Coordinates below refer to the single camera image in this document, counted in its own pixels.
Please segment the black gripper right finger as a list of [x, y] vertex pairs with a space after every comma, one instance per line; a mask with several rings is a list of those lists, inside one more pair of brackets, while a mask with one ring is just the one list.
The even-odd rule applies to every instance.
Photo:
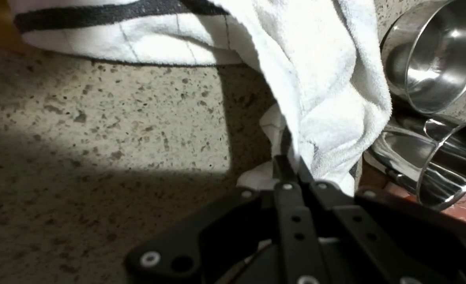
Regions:
[[444, 277], [406, 253], [391, 234], [335, 182], [314, 179], [300, 160], [295, 167], [309, 208], [324, 264], [335, 284], [442, 284]]

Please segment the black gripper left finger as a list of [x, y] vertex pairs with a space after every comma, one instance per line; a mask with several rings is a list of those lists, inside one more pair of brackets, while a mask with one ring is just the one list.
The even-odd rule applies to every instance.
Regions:
[[322, 247], [298, 179], [286, 156], [273, 159], [273, 200], [278, 222], [281, 266], [286, 284], [328, 284]]

